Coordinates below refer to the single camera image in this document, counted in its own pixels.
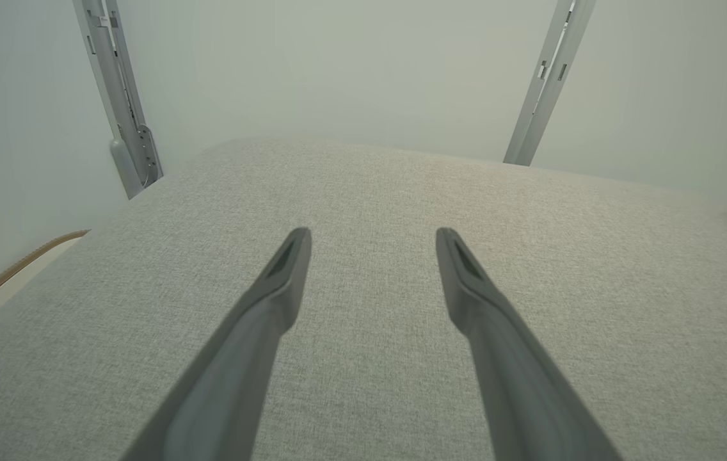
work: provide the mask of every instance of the gray fabric surface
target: gray fabric surface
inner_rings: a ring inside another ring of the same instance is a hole
[[[490,459],[434,233],[457,229],[629,459],[727,459],[727,213],[418,152],[243,140],[0,310],[0,459],[114,459],[294,227],[314,249],[254,459]]]

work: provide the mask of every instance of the gray metal frame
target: gray metal frame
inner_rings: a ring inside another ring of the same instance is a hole
[[[133,198],[164,172],[139,101],[118,4],[102,1],[74,0],[74,6],[113,130],[110,154],[127,198]]]
[[[586,26],[588,26],[588,20],[591,18],[591,12],[594,11],[595,3],[596,0],[576,0],[569,17],[568,11],[571,8],[571,0],[559,0],[557,2],[557,9],[554,11],[554,17],[551,20],[551,26],[548,27],[548,35],[546,35],[543,50],[537,61],[535,76],[531,79],[528,93],[525,94],[525,102],[520,110],[515,133],[512,135],[503,160],[505,163],[531,165],[539,141],[545,133],[545,126],[548,125],[554,106],[557,105],[560,91],[563,90],[563,85],[566,78],[568,78],[574,56],[577,55],[577,49],[579,49],[582,36],[586,32]],[[565,35],[563,35],[563,41],[560,43],[559,49],[557,49],[557,43],[559,43],[559,37],[566,19],[568,19],[568,26]],[[553,70],[547,73],[545,82],[540,79],[540,76],[545,75],[546,72],[543,71],[542,74],[539,72],[540,63],[543,61],[550,64]]]

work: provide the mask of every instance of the white wall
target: white wall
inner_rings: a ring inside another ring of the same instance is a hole
[[[502,161],[556,0],[120,0],[165,170],[250,135]]]
[[[0,272],[127,201],[79,34],[60,0],[0,0]]]
[[[727,2],[598,1],[532,165],[727,203]]]

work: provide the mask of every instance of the upholstered surface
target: upholstered surface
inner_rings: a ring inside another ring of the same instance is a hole
[[[454,227],[629,459],[727,459],[727,213],[420,152],[241,140],[0,309],[0,459],[115,459],[294,227],[313,231],[254,459],[491,459],[434,233]]]

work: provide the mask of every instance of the brown edge trim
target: brown edge trim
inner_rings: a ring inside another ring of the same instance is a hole
[[[10,280],[10,277],[16,275],[17,272],[23,270],[25,266],[33,263],[40,256],[44,255],[48,251],[51,251],[51,249],[56,247],[56,245],[64,244],[68,240],[79,239],[79,237],[84,236],[86,233],[88,233],[87,230],[78,230],[76,232],[71,232],[70,234],[65,234],[62,237],[56,237],[56,239],[53,239],[47,244],[35,249],[30,254],[28,254],[28,256],[23,257],[23,259],[19,260],[18,263],[14,264],[10,268],[7,268],[6,271],[0,274],[0,287],[3,286],[6,281]]]

